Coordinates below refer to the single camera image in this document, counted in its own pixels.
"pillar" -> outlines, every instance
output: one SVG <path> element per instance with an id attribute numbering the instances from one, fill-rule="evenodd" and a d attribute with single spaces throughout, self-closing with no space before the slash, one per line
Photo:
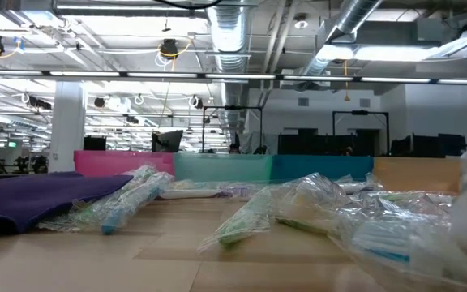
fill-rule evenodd
<path id="1" fill-rule="evenodd" d="M 49 172 L 73 171 L 73 152 L 84 147 L 86 92 L 80 82 L 57 82 L 49 150 Z"/>

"ceiling duct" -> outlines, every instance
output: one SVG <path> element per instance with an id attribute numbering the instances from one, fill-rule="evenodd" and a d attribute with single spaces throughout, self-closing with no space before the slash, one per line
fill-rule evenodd
<path id="1" fill-rule="evenodd" d="M 327 28 L 328 24 L 325 21 L 322 22 L 321 30 L 326 32 L 323 35 L 323 44 L 344 35 L 350 35 L 349 39 L 354 41 L 356 39 L 356 31 L 362 26 L 372 12 L 378 8 L 382 1 L 383 0 L 345 0 L 341 6 L 340 13 L 336 16 L 334 25 Z M 332 60 L 314 56 L 307 66 L 302 69 L 300 74 L 321 75 L 331 61 Z M 302 82 L 295 85 L 297 91 L 304 91 L 317 87 L 318 86 L 312 82 Z"/>
<path id="2" fill-rule="evenodd" d="M 217 70 L 221 73 L 246 72 L 246 57 L 229 55 L 241 53 L 246 49 L 246 28 L 248 8 L 240 6 L 215 6 L 207 9 L 211 22 L 212 42 L 216 56 Z M 248 84 L 224 82 L 221 84 L 221 100 L 223 105 L 248 105 Z M 241 111 L 241 118 L 246 117 L 246 111 Z M 244 122 L 238 113 L 225 111 L 221 123 L 231 129 L 241 130 Z M 235 130 L 229 131 L 229 137 L 234 140 Z"/>

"desk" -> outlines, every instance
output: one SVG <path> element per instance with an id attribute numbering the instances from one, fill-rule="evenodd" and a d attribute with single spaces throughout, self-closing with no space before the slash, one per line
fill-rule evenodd
<path id="1" fill-rule="evenodd" d="M 154 202 L 114 235 L 49 231 L 0 238 L 0 291 L 382 291 L 323 236 L 284 225 L 227 256 L 197 255 L 242 206 L 223 199 Z"/>

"purple mat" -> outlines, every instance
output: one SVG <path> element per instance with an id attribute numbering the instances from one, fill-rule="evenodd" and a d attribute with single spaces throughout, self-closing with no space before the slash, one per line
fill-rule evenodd
<path id="1" fill-rule="evenodd" d="M 0 234 L 24 233 L 42 218 L 67 211 L 73 200 L 95 200 L 120 189 L 130 175 L 86 178 L 76 172 L 0 180 Z"/>

